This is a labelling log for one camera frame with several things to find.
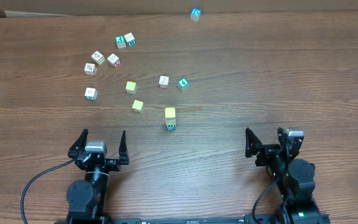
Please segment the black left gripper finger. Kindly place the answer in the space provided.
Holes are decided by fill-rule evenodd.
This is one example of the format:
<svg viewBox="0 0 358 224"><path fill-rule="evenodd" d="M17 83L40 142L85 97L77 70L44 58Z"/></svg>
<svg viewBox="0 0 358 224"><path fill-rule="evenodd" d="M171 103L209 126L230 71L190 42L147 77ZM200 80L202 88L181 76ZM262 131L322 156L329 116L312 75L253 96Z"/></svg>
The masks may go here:
<svg viewBox="0 0 358 224"><path fill-rule="evenodd" d="M84 129L79 138L73 143L68 150L68 157L75 158L81 151L85 150L87 143L88 129Z"/></svg>
<svg viewBox="0 0 358 224"><path fill-rule="evenodd" d="M126 143L126 131L123 130L119 145L119 163L120 165L129 165L129 154Z"/></svg>

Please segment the yellow-sided picture wooden block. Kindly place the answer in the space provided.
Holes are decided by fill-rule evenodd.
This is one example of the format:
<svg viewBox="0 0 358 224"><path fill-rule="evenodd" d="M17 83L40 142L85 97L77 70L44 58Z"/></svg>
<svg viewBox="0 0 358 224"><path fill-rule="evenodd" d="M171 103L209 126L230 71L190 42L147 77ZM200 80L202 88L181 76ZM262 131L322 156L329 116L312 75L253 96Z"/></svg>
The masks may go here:
<svg viewBox="0 0 358 224"><path fill-rule="evenodd" d="M176 118L165 118L165 124L176 124Z"/></svg>

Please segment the yellow-top wooden block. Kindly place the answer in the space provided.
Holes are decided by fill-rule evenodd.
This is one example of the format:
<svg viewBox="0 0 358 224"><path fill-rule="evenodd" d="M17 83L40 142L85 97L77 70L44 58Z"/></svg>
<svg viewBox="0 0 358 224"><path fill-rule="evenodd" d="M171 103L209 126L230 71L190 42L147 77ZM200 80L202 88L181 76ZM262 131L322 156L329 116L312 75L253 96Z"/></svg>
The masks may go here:
<svg viewBox="0 0 358 224"><path fill-rule="evenodd" d="M174 107L165 108L166 118L176 118L176 110Z"/></svg>

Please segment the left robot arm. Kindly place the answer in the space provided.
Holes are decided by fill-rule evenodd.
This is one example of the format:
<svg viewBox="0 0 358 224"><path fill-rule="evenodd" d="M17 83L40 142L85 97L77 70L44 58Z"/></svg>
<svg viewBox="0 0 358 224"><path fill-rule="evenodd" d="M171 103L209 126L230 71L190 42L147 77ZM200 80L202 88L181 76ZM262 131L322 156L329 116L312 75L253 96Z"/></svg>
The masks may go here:
<svg viewBox="0 0 358 224"><path fill-rule="evenodd" d="M112 218L104 211L109 173L119 172L123 165L129 164L126 133L122 134L117 159L106 157L107 146L103 140L88 141L87 136L88 130L84 129L68 150L68 157L85 171L85 177L74 181L67 189L66 222L112 223Z"/></svg>

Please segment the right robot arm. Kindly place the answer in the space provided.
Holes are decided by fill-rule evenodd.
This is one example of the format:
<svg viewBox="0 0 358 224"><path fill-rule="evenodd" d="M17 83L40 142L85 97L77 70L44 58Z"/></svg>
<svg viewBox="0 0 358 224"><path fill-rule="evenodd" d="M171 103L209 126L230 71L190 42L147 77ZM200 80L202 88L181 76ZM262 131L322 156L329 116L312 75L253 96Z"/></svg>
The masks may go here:
<svg viewBox="0 0 358 224"><path fill-rule="evenodd" d="M315 165L297 158L304 132L300 129L278 128L276 144L263 144L250 128L246 129L245 136L245 156L255 156L255 164L265 167L268 176L273 180L252 207L253 222L330 224L329 216L320 212L313 198L316 186ZM274 186L280 191L282 203L273 215L257 216L255 211L258 203Z"/></svg>

